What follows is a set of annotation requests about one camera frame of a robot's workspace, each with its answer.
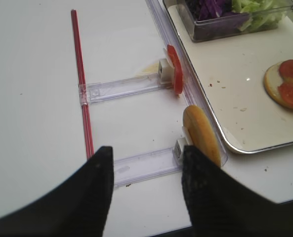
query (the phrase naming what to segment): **white tray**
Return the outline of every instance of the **white tray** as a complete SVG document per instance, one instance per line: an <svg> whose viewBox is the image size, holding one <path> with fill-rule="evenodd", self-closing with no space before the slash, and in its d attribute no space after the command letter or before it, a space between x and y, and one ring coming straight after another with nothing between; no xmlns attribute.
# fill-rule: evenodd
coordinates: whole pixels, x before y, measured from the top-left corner
<svg viewBox="0 0 293 237"><path fill-rule="evenodd" d="M176 5L167 11L226 145L251 154L292 144L293 111L276 104L262 81L270 66L293 59L290 18L276 30L193 43Z"/></svg>

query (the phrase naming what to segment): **clear plastic holder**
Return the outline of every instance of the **clear plastic holder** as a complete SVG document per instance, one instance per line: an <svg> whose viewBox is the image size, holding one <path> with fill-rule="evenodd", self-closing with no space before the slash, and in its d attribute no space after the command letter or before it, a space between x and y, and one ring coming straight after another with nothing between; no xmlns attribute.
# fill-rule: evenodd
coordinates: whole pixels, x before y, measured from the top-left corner
<svg viewBox="0 0 293 237"><path fill-rule="evenodd" d="M184 77L182 96L186 104L188 106L197 105L202 108L206 112L208 118L210 118L204 97L201 95L198 85L196 85L195 77L191 72L186 57L183 55L179 41L169 24L169 19L165 15L158 0L146 0L146 3L159 34L163 39L165 48L168 44L173 45L179 56ZM147 74L106 83L81 85L79 87L80 101L81 104L96 104L106 100L120 99L125 96L133 96L161 89L171 89L171 83L162 83L160 77L159 70L159 72L155 74ZM218 140L221 166L223 166L227 161L227 153L216 132L217 129L213 123L211 123L211 125ZM166 149L150 151L140 155L115 160L115 188L181 171L181 164L178 163L179 155L176 154L175 147L173 147L174 145L175 144L172 144L171 147Z"/></svg>
<svg viewBox="0 0 293 237"><path fill-rule="evenodd" d="M167 88L171 88L171 84L161 83L159 74L153 73L106 83L80 85L79 93L82 104L91 104Z"/></svg>

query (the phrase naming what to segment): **plastic container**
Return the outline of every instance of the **plastic container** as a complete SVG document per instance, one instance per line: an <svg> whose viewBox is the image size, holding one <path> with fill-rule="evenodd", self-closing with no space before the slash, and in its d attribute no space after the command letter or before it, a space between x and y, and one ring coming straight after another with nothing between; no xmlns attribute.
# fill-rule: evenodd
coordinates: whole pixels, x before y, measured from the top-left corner
<svg viewBox="0 0 293 237"><path fill-rule="evenodd" d="M274 1L279 1L279 7L204 21L196 20L187 0L177 0L177 10L191 40L201 42L277 28L287 12L293 10L293 0Z"/></svg>

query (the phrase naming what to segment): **red straw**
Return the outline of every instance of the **red straw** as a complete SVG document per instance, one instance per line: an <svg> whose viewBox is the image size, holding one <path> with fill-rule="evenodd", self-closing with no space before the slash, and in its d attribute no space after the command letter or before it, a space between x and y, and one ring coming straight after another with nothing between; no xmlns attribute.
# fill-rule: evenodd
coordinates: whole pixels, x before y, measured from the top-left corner
<svg viewBox="0 0 293 237"><path fill-rule="evenodd" d="M79 37L79 29L78 29L78 20L77 20L76 10L72 10L71 15L72 15L72 24L73 24L73 33L74 33L74 43L75 43L79 85L84 85L84 84L86 84L86 82L85 82L83 56L82 56L81 40ZM90 125L90 116L89 116L88 105L82 105L82 113L83 113L86 154L87 154L87 159L89 159L93 155L93 144L92 144L92 134L91 134L91 125Z"/></svg>

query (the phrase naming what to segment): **bread slice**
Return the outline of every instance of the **bread slice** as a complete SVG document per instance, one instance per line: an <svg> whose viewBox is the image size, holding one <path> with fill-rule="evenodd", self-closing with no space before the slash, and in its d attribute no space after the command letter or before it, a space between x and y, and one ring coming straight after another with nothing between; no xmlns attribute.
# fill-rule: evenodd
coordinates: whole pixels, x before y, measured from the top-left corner
<svg viewBox="0 0 293 237"><path fill-rule="evenodd" d="M183 113L183 125L188 129L193 144L221 167L219 146L205 112L198 106L188 106Z"/></svg>
<svg viewBox="0 0 293 237"><path fill-rule="evenodd" d="M268 95L276 101L279 105L289 109L293 109L293 105L287 104L281 97L278 87L284 82L283 78L279 74L279 67L282 62L271 66L265 73L264 86Z"/></svg>

